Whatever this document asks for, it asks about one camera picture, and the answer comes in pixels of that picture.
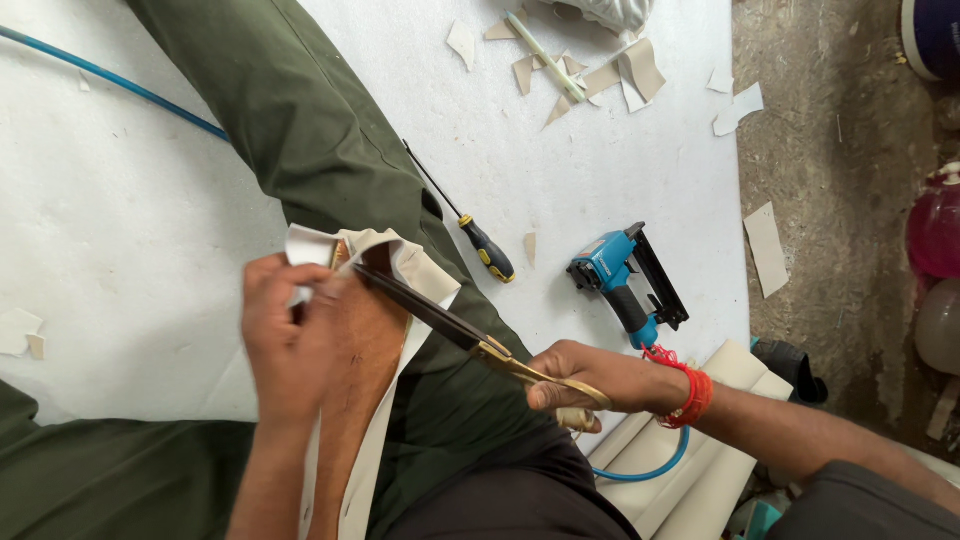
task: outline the blue bucket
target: blue bucket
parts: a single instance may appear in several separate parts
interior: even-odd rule
[[[903,48],[928,81],[960,80],[960,2],[903,0]]]

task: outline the hand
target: hand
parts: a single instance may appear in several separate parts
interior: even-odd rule
[[[690,393],[689,379],[680,370],[576,341],[558,341],[530,360],[529,365],[555,379],[589,384],[606,394],[613,401],[613,410],[618,412],[669,414],[683,406]],[[552,382],[531,386],[527,404],[534,410],[599,408],[587,394]]]
[[[283,254],[244,269],[241,326],[261,425],[310,429],[320,413],[328,373],[342,356],[333,335],[338,283],[331,276],[332,270],[317,264],[290,266]],[[287,303],[297,286],[310,285],[313,299],[295,318]]]

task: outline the person's leg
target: person's leg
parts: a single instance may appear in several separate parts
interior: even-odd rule
[[[335,233],[392,228],[463,285],[452,311],[530,355],[470,279],[399,138],[295,0],[128,0],[286,217]],[[515,380],[433,334],[400,377],[371,516],[381,536],[422,494],[553,421]]]
[[[41,428],[0,380],[0,536],[222,538],[254,424],[81,420]]]

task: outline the black shoe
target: black shoe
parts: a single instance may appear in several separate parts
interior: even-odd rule
[[[767,369],[793,385],[790,402],[801,405],[820,405],[827,400],[827,384],[810,372],[810,358],[800,349],[785,341],[761,339],[754,345],[754,354]]]

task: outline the red thread bracelet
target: red thread bracelet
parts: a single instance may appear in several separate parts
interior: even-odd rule
[[[713,399],[713,380],[706,373],[691,369],[677,360],[677,353],[667,351],[661,345],[654,345],[652,348],[643,348],[643,356],[650,358],[656,363],[679,369],[686,373],[690,379],[690,396],[686,399],[684,406],[678,408],[667,416],[657,418],[657,422],[672,430],[683,426],[694,424],[707,411],[710,401]]]

